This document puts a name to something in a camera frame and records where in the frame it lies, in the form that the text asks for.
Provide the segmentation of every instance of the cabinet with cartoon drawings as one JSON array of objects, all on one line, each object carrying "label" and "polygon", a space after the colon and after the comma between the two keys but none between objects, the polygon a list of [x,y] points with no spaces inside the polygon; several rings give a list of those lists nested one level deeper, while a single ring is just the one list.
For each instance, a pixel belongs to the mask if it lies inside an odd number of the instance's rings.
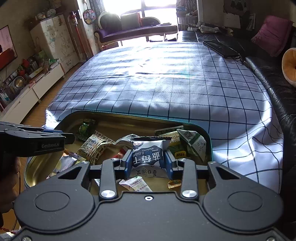
[{"label": "cabinet with cartoon drawings", "polygon": [[79,62],[63,15],[41,21],[30,33],[35,47],[59,58],[65,73]]}]

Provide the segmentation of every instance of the dartboard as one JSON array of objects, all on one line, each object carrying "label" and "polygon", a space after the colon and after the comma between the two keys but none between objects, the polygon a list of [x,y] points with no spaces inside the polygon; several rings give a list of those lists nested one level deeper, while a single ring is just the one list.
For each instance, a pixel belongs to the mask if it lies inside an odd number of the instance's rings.
[{"label": "dartboard", "polygon": [[87,24],[92,24],[96,20],[96,13],[92,9],[87,9],[83,13],[83,18]]}]

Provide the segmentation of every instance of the triangular cutout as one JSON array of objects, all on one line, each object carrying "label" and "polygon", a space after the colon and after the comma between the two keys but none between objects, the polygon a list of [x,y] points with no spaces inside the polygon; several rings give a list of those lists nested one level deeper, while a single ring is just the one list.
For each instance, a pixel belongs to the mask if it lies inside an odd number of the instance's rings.
[{"label": "triangular cutout", "polygon": [[240,177],[226,171],[225,169],[221,168],[221,167],[217,167],[217,171],[220,175],[220,177],[223,180],[234,180],[234,179],[240,179]]},{"label": "triangular cutout", "polygon": [[81,167],[76,167],[70,171],[67,171],[65,174],[61,175],[59,179],[74,180],[78,176]]}]

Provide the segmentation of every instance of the black tablet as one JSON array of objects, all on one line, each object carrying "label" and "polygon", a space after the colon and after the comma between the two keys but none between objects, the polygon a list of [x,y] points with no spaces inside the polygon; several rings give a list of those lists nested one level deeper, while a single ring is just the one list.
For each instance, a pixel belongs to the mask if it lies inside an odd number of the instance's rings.
[{"label": "black tablet", "polygon": [[222,55],[224,58],[235,58],[239,57],[239,53],[232,48],[227,47],[226,45],[220,43],[217,40],[209,40],[209,41],[203,41],[203,44],[218,54]]}]

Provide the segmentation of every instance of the blue and white snack packet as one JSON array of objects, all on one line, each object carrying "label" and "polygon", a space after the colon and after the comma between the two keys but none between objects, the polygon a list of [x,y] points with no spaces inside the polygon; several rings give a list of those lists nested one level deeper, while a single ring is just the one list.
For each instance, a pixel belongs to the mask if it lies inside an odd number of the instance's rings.
[{"label": "blue and white snack packet", "polygon": [[171,137],[136,137],[133,144],[133,167],[130,177],[167,178],[163,152],[168,148]]}]

